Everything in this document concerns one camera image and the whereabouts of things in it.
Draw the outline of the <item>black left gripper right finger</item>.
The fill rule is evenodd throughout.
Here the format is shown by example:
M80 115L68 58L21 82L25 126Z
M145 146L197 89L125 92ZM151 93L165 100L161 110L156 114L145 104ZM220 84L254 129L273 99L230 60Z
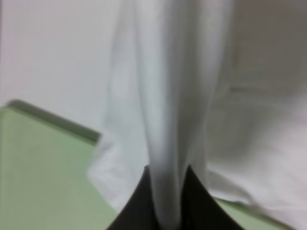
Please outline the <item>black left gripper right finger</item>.
M208 193L191 166L184 179L181 208L183 230L242 230Z

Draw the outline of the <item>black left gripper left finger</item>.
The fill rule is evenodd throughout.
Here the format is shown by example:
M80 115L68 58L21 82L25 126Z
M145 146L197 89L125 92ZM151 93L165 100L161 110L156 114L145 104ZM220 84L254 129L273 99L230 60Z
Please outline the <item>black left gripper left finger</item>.
M158 230L152 201L149 167L145 166L141 179L129 201L107 230Z

